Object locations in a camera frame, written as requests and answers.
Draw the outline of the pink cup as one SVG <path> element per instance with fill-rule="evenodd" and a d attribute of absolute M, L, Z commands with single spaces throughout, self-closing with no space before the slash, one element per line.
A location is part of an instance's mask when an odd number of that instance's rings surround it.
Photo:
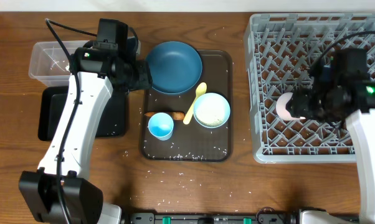
<path fill-rule="evenodd" d="M 276 104 L 277 115 L 284 121 L 305 119 L 299 112 L 301 101 L 292 92 L 282 94 Z"/>

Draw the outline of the dark blue plate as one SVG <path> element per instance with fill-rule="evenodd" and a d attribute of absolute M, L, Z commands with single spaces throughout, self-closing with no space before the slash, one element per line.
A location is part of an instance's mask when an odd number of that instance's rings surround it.
<path fill-rule="evenodd" d="M 166 95 L 189 91 L 202 75 L 199 52 L 184 42 L 163 42 L 152 49 L 146 61 L 153 79 L 153 89 Z"/>

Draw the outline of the light blue cup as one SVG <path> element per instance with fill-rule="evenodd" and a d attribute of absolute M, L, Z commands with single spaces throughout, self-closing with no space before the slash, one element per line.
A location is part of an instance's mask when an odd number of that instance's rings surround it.
<path fill-rule="evenodd" d="M 171 138 L 174 129 L 172 117 L 166 113 L 156 113 L 148 121 L 149 132 L 160 141 Z"/>

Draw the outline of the orange carrot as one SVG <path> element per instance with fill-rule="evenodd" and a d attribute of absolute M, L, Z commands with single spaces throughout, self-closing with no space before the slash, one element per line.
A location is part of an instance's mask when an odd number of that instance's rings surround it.
<path fill-rule="evenodd" d="M 158 112 L 153 112 L 153 111 L 152 112 L 146 112 L 145 116 L 152 117 L 155 114 L 158 114 Z M 172 119 L 176 120 L 176 121 L 181 121 L 185 117 L 185 114 L 183 112 L 180 112 L 180 111 L 165 112 L 165 114 L 170 115 L 170 117 L 172 117 Z"/>

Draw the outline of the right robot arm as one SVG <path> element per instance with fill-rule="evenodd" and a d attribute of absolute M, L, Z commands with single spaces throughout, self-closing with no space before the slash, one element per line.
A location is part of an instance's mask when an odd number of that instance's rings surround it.
<path fill-rule="evenodd" d="M 361 192 L 360 223 L 375 223 L 375 83 L 322 85 L 282 94 L 277 114 L 286 121 L 342 121 L 356 155 Z"/>

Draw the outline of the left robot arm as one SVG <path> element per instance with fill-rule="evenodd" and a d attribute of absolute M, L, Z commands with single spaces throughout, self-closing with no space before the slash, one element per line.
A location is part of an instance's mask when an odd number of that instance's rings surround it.
<path fill-rule="evenodd" d="M 35 172 L 24 171 L 19 190 L 42 223 L 120 223 L 121 208 L 105 203 L 88 181 L 98 125 L 114 90 L 151 88 L 145 60 L 117 50 L 79 47 L 70 56 L 69 87 L 53 140 Z"/>

